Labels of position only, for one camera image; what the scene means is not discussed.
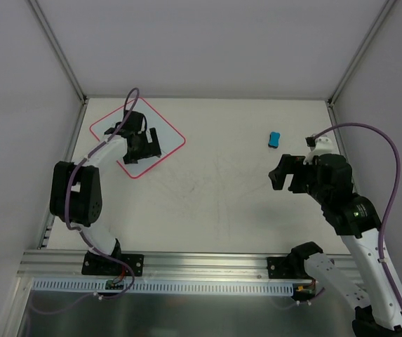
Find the pink-framed whiteboard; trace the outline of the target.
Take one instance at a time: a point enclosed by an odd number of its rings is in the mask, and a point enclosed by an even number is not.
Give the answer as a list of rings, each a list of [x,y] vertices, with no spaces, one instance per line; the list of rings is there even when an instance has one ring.
[[[118,161],[119,166],[123,171],[132,179],[138,179],[146,172],[150,171],[155,166],[161,164],[164,159],[169,158],[170,155],[179,150],[185,145],[185,137],[169,122],[167,121],[157,110],[155,110],[146,100],[139,98],[137,105],[134,108],[135,111],[143,113],[147,120],[147,139],[151,140],[150,129],[156,129],[156,135],[159,140],[162,155],[158,157],[152,157],[148,159],[142,159],[137,164],[124,164],[121,159]],[[92,135],[97,139],[103,137],[104,132],[114,126],[117,122],[123,118],[123,105],[113,110],[112,112],[102,113],[101,117],[93,122],[89,130]]]

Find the blue whiteboard eraser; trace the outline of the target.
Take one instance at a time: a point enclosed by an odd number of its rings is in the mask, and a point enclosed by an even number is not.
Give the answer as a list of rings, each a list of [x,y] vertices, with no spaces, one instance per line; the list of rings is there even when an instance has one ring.
[[[271,132],[269,134],[268,147],[277,149],[279,147],[281,134],[278,132]]]

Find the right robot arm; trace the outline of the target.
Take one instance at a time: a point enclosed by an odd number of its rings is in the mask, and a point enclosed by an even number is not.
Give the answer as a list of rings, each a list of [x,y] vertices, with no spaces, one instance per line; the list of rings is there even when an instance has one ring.
[[[323,289],[341,296],[354,311],[355,336],[402,336],[402,288],[389,269],[382,223],[371,201],[354,192],[352,169],[339,154],[322,154],[306,164],[303,156],[282,155],[269,172],[274,190],[282,190],[286,176],[289,191],[308,194],[317,201],[323,217],[350,252],[365,286],[360,289],[339,271],[314,242],[291,249],[274,271],[311,278]]]

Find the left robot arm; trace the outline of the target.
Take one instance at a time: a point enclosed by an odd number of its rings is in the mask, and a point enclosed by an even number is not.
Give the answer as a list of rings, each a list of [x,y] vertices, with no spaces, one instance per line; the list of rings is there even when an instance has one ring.
[[[53,169],[50,213],[78,232],[88,251],[98,258],[104,273],[113,275],[122,266],[119,240],[102,224],[101,177],[110,164],[136,164],[161,156],[155,128],[146,116],[128,110],[123,120],[105,131],[102,140],[78,161],[59,161]]]

